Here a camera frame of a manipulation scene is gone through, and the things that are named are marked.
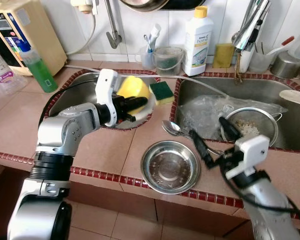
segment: sink basin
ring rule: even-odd
[[[78,76],[74,81],[70,84],[78,84],[89,80],[97,80],[99,73],[97,72],[88,72]],[[147,86],[149,84],[156,83],[155,78],[143,78],[142,79]],[[71,88],[65,91],[62,96],[55,102],[52,108],[49,111],[49,115],[57,115],[62,110],[79,105],[84,103],[96,103],[97,96],[95,92],[96,83],[95,82],[87,82],[85,84],[78,85],[74,88]],[[116,125],[114,128],[116,129],[132,129],[140,126],[147,120],[148,116],[145,116],[142,119],[139,119],[135,122],[123,121],[122,123]]]
[[[278,123],[278,138],[272,147],[300,151],[300,105],[279,96],[282,90],[291,90],[288,85],[275,80],[244,79],[243,84],[235,85],[233,78],[195,77],[222,92],[238,99],[252,99],[264,103],[274,103],[288,109]],[[178,106],[182,106],[201,95],[216,95],[202,85],[182,81],[178,94]],[[176,109],[175,122],[182,124],[183,115]]]

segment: yellow bottle cap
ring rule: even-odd
[[[198,19],[203,19],[207,16],[208,7],[207,6],[197,6],[194,9],[194,17]]]

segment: green sponge scrubber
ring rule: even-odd
[[[173,92],[165,81],[150,84],[149,90],[155,96],[156,105],[172,103],[175,99]]]

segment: chrome faucet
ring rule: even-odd
[[[105,6],[106,6],[106,10],[108,12],[108,16],[109,16],[109,21],[110,21],[110,25],[112,28],[112,36],[110,32],[106,32],[106,37],[109,40],[109,43],[111,45],[111,47],[113,49],[116,49],[119,45],[119,43],[122,42],[122,37],[119,35],[117,28],[116,28],[116,23],[114,20],[114,15],[112,13],[111,10],[111,5],[110,5],[110,1],[109,0],[104,0],[105,1]]]
[[[252,50],[270,5],[269,0],[250,0],[241,28],[231,38],[236,52]]]

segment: metal strainer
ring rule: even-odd
[[[226,119],[232,123],[243,136],[257,136],[264,135],[270,139],[270,146],[272,146],[278,137],[278,124],[282,117],[281,113],[273,115],[256,107],[243,107],[231,112]],[[225,141],[233,141],[229,139],[223,127],[221,127],[221,135]]]

